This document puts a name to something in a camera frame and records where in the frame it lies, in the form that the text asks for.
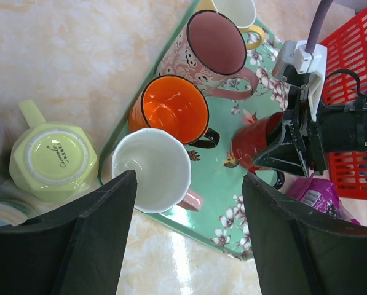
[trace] orange mug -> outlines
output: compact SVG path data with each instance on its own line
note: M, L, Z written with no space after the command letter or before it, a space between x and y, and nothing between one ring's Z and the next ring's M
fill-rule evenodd
M183 77L167 75L155 78L142 91L128 118L128 129L161 129L183 144L214 148L220 135L208 123L209 109L202 92Z

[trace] marble surface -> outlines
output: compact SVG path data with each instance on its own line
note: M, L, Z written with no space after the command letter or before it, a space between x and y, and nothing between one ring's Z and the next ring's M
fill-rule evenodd
M281 39L305 39L319 0L255 0ZM190 0L0 0L0 115L16 134L32 98L48 120L75 123L100 148ZM332 5L321 38L353 16ZM367 225L367 202L347 200ZM56 206L45 207L49 211ZM242 263L134 212L118 295L261 294Z

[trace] white bracket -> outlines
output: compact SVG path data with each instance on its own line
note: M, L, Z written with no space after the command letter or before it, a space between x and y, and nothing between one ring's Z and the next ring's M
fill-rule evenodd
M312 54L305 51L306 40L296 43L294 51L294 67L298 74L311 73L307 88L308 102L313 122L317 121L317 109L325 82L326 58L328 50L325 46L316 44Z

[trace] white mug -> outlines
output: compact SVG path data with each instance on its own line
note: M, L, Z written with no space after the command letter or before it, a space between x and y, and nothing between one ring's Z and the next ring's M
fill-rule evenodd
M134 208L161 213L175 205L199 211L203 198L189 190L190 158L176 138L159 129L144 128L123 138L112 154L112 178L135 170Z

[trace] red mug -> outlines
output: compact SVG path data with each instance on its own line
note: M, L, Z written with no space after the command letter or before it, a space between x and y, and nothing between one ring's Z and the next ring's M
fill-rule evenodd
M278 126L282 117L282 112L276 112L238 130L232 138L230 153L239 165L252 173L260 169L254 165L253 160L272 142L272 131ZM277 179L274 188L279 189L284 183L282 172L277 171Z

